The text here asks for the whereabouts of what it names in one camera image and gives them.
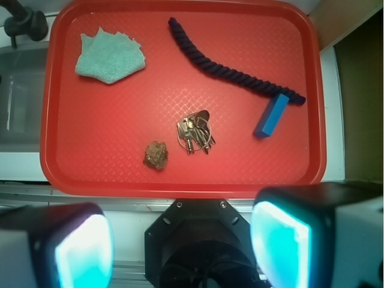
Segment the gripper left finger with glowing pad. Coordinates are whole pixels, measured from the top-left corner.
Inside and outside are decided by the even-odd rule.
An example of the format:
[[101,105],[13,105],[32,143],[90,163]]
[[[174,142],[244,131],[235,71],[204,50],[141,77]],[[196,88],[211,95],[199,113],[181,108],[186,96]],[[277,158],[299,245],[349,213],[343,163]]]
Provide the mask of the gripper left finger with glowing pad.
[[1,287],[108,287],[112,226],[94,203],[1,210]]

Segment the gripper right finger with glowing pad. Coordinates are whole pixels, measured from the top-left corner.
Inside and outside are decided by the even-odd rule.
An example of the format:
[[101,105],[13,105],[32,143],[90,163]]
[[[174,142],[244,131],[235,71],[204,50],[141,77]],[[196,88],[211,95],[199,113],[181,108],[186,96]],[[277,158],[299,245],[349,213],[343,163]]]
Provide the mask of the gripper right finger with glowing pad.
[[264,188],[254,200],[250,237],[272,287],[382,287],[383,185]]

